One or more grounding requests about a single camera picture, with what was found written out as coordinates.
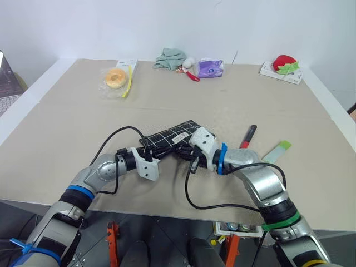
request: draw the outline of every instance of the laptop keyboard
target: laptop keyboard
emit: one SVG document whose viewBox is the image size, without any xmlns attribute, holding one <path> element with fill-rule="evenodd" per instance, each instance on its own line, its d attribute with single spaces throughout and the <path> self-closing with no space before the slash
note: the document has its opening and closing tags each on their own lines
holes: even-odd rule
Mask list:
<svg viewBox="0 0 356 267">
<path fill-rule="evenodd" d="M 0 116 L 7 111 L 7 109 L 20 97 L 17 96 L 8 96 L 0 98 Z"/>
</svg>

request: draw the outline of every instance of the yellow strip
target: yellow strip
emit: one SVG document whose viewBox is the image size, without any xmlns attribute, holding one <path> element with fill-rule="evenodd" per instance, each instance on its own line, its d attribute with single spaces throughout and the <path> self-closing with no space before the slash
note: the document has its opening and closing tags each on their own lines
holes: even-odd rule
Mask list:
<svg viewBox="0 0 356 267">
<path fill-rule="evenodd" d="M 122 94 L 121 97 L 126 97 L 128 92 L 130 91 L 131 88 L 131 82 L 132 82 L 132 67 L 131 65 L 128 66 L 128 84 L 127 84 L 127 88 L 126 91 Z"/>
<path fill-rule="evenodd" d="M 304 263 L 302 267 L 310 267 L 314 264 L 327 263 L 325 260 L 310 260 L 307 263 Z"/>
</svg>

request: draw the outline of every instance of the donut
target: donut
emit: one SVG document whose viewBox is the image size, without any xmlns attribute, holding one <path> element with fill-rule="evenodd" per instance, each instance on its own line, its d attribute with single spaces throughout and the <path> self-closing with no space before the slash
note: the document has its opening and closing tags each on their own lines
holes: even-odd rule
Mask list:
<svg viewBox="0 0 356 267">
<path fill-rule="evenodd" d="M 120 68 L 113 68 L 105 76 L 105 83 L 108 87 L 118 89 L 126 82 L 127 75 L 125 71 Z"/>
</svg>

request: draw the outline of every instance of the strawberry toy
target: strawberry toy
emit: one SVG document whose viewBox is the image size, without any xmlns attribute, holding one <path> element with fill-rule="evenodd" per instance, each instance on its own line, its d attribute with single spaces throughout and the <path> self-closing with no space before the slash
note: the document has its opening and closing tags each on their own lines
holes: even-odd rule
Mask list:
<svg viewBox="0 0 356 267">
<path fill-rule="evenodd" d="M 298 61 L 286 55 L 281 55 L 273 62 L 273 68 L 278 74 L 287 75 L 299 69 Z"/>
</svg>

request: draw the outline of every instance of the green ring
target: green ring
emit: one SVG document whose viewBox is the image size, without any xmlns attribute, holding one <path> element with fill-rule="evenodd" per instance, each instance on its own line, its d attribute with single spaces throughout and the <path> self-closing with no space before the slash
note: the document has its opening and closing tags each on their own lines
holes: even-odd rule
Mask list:
<svg viewBox="0 0 356 267">
<path fill-rule="evenodd" d="M 265 231 L 270 231 L 276 228 L 283 228 L 292 225 L 294 222 L 299 220 L 300 214 L 297 211 L 292 217 L 284 221 L 276 222 L 275 224 L 262 224 L 262 229 Z"/>
</svg>

